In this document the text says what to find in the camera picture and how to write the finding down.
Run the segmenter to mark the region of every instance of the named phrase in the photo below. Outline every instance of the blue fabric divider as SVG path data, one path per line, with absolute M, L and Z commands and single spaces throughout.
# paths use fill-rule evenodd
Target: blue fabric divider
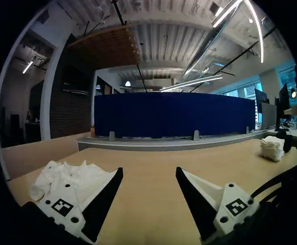
M 128 93 L 95 96 L 98 136 L 173 137 L 245 133 L 255 127 L 253 100 L 199 93 Z

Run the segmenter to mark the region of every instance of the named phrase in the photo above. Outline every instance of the folded white cloth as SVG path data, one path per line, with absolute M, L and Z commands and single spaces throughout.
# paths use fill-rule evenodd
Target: folded white cloth
M 61 181 L 65 181 L 74 184 L 78 200 L 82 202 L 95 188 L 110 178 L 110 173 L 94 164 L 86 165 L 86 161 L 80 166 L 50 161 L 35 183 L 31 185 L 29 195 L 33 200 L 38 201 L 50 191 L 55 191 Z
M 272 159 L 275 162 L 281 160 L 284 155 L 284 140 L 274 136 L 267 136 L 260 140 L 262 156 Z

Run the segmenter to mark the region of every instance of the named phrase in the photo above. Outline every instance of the crumpled white towel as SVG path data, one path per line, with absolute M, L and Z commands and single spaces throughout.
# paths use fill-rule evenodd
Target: crumpled white towel
M 94 164 L 86 165 L 86 161 L 80 166 L 50 161 L 35 183 L 31 185 L 29 195 L 33 200 L 38 201 L 50 191 L 56 190 L 62 180 L 73 183 L 78 190 L 84 190 L 95 182 L 102 182 L 108 175 L 108 172 Z
M 281 160 L 284 155 L 284 140 L 274 136 L 267 136 L 260 140 L 262 156 L 272 159 L 275 162 Z

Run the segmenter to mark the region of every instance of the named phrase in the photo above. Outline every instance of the desk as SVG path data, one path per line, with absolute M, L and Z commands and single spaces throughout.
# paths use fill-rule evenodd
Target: desk
M 278 132 L 275 131 L 275 129 L 270 129 L 266 131 L 267 134 L 270 134 L 272 136 L 275 136 Z M 297 138 L 297 129 L 291 129 L 289 128 L 289 131 L 286 132 L 287 135 L 292 135 L 293 138 Z
M 252 139 L 220 147 L 167 152 L 88 148 L 61 161 L 80 165 L 87 160 L 87 164 L 94 163 L 105 171 L 124 169 L 124 178 L 99 234 L 100 244 L 200 245 L 199 232 L 175 177 L 176 167 L 220 186 L 233 181 L 253 193 L 297 164 L 294 147 L 278 163 L 260 157 L 259 153 L 259 140 Z M 40 171 L 8 182 L 20 205 L 31 200 L 28 189 Z

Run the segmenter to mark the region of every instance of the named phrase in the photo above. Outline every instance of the suspended wood ceiling panel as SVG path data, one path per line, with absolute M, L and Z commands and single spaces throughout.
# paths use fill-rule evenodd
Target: suspended wood ceiling panel
M 131 26 L 114 27 L 81 38 L 68 46 L 95 70 L 122 65 L 135 65 L 139 62 L 139 49 L 136 47 Z

